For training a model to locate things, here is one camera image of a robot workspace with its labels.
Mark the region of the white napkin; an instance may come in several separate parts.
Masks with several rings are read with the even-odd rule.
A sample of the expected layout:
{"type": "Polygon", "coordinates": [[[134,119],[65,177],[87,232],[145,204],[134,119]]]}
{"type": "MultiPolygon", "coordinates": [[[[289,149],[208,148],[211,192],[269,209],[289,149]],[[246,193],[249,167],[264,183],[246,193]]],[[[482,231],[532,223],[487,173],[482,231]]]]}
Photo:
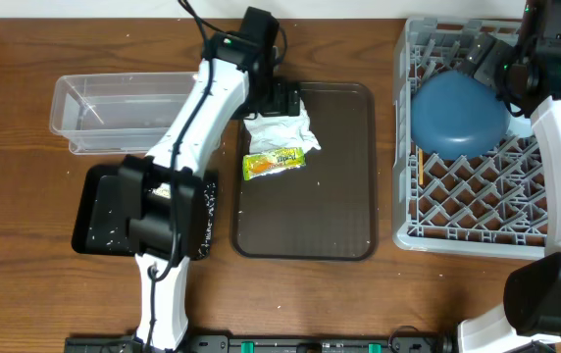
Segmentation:
{"type": "Polygon", "coordinates": [[[298,116],[254,117],[244,121],[250,134],[251,154],[280,148],[301,148],[304,153],[320,150],[321,145],[310,129],[310,117],[303,101],[298,116]]]}

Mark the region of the dark blue plate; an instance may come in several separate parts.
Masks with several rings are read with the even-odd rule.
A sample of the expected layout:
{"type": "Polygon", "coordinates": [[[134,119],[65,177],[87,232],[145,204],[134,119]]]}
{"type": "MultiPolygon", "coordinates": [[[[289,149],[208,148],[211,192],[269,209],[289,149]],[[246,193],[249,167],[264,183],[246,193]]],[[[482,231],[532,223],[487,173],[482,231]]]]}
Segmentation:
{"type": "Polygon", "coordinates": [[[411,101],[411,138],[443,160],[476,158],[506,134],[510,118],[493,90],[456,71],[432,77],[411,101]]]}

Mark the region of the wooden chopstick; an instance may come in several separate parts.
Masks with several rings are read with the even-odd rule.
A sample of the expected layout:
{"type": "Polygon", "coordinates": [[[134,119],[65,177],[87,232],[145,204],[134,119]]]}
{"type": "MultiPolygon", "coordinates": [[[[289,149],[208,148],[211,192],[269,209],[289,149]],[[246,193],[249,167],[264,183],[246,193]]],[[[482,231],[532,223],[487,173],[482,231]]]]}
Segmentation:
{"type": "Polygon", "coordinates": [[[418,147],[418,185],[424,185],[424,151],[418,147]]]}

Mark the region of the light blue bowl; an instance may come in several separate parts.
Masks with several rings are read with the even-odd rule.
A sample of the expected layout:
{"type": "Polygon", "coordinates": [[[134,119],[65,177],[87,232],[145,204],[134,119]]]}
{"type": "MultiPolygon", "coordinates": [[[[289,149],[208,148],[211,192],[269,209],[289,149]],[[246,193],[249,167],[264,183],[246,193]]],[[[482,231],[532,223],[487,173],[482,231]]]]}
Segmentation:
{"type": "Polygon", "coordinates": [[[508,136],[516,136],[518,138],[529,138],[534,135],[532,123],[529,118],[524,116],[514,117],[509,119],[509,126],[507,129],[508,136]]]}

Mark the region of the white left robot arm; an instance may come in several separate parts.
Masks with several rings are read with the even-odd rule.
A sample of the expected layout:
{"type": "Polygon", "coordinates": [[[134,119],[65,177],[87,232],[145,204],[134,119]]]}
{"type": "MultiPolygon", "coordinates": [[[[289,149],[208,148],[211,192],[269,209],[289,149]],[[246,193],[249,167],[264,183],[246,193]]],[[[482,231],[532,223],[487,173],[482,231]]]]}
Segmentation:
{"type": "Polygon", "coordinates": [[[193,227],[204,211],[205,174],[233,117],[258,113],[274,98],[281,62],[280,31],[217,32],[182,108],[167,132],[142,157],[118,169],[127,237],[141,279],[138,352],[175,352],[188,327],[185,292],[189,265],[204,238],[193,227]]]}

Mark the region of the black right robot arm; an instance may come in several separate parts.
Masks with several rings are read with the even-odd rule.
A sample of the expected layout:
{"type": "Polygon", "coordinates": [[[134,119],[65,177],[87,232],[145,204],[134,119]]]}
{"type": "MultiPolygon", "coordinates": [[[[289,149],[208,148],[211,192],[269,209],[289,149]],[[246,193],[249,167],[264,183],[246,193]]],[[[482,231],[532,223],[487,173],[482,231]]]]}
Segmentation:
{"type": "Polygon", "coordinates": [[[543,258],[513,272],[501,304],[458,325],[441,352],[533,352],[561,342],[561,0],[531,0],[518,40],[481,35],[458,71],[530,119],[541,155],[548,228],[543,258]]]}

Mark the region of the grey dishwasher rack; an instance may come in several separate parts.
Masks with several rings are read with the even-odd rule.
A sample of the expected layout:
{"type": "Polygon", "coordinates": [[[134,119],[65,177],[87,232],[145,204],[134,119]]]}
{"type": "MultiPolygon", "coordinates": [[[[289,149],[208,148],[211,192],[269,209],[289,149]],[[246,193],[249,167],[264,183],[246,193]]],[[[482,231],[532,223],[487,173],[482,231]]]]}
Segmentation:
{"type": "Polygon", "coordinates": [[[429,79],[456,70],[478,36],[516,44],[515,22],[412,18],[394,50],[393,239],[404,250],[537,260],[548,219],[545,180],[535,135],[508,136],[476,158],[443,160],[411,138],[411,101],[429,79]]]}

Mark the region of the yellow snack wrapper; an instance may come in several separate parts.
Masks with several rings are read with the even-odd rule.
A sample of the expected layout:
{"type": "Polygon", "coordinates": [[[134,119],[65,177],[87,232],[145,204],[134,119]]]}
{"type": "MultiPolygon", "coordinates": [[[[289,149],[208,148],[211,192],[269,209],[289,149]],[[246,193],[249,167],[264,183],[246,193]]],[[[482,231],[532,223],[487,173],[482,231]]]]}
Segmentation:
{"type": "Polygon", "coordinates": [[[299,147],[279,148],[246,155],[242,159],[243,179],[250,180],[255,177],[277,174],[305,165],[305,155],[299,147]]]}

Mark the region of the brown serving tray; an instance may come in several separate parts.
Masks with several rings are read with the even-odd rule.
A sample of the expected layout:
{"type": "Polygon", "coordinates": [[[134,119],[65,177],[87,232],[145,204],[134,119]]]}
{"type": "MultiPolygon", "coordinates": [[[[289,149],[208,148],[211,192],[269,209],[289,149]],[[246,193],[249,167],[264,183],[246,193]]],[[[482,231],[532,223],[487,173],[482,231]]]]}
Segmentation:
{"type": "Polygon", "coordinates": [[[249,258],[362,261],[378,244],[375,104],[360,83],[303,82],[321,147],[302,168],[241,180],[231,243],[249,258]]]}

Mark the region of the clear plastic bin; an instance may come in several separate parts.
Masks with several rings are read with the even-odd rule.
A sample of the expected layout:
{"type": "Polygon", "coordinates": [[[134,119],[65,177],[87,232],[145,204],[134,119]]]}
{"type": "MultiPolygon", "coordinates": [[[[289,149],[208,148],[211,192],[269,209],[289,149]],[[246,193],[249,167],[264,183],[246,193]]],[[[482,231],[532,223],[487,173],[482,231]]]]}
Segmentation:
{"type": "Polygon", "coordinates": [[[193,72],[62,76],[50,131],[76,155],[144,154],[172,125],[196,79],[193,72]]]}

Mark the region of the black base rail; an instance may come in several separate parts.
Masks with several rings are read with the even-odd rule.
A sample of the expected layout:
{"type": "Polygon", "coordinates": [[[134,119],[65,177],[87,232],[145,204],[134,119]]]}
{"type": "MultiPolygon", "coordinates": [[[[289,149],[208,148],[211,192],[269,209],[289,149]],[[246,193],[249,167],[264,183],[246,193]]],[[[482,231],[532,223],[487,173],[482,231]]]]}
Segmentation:
{"type": "MultiPolygon", "coordinates": [[[[64,353],[134,353],[143,345],[132,338],[68,337],[64,353]]],[[[452,337],[402,335],[388,339],[256,338],[195,335],[185,339],[177,353],[457,353],[452,337]]]]}

